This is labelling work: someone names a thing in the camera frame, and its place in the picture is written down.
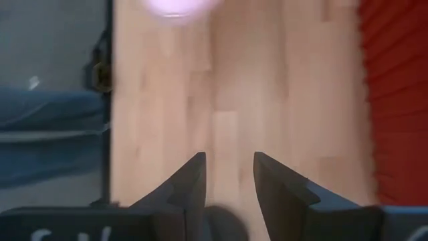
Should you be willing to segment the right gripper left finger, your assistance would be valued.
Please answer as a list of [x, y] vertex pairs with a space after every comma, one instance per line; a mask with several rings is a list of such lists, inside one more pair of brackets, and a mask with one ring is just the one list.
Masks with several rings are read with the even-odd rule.
[[206, 191], [207, 157], [206, 153], [198, 152], [160, 186], [130, 207], [169, 205], [182, 208], [186, 240], [198, 241], [202, 237]]

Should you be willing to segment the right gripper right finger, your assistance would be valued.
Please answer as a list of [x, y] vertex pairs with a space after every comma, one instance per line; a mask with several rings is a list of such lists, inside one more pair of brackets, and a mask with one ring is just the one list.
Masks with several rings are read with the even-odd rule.
[[275, 241], [376, 241], [381, 209], [360, 206], [254, 153], [253, 176], [268, 235]]

